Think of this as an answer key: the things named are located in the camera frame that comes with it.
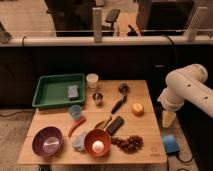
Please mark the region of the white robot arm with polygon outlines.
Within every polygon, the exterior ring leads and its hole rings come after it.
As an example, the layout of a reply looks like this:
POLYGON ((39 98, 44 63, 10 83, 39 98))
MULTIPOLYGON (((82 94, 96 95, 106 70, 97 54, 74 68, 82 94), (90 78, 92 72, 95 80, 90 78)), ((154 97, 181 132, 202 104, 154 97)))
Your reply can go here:
POLYGON ((166 88, 157 101, 163 107, 162 126, 168 128, 176 119, 176 112, 189 101, 213 118, 213 89, 205 85, 207 69, 201 64, 191 64, 169 72, 166 88))

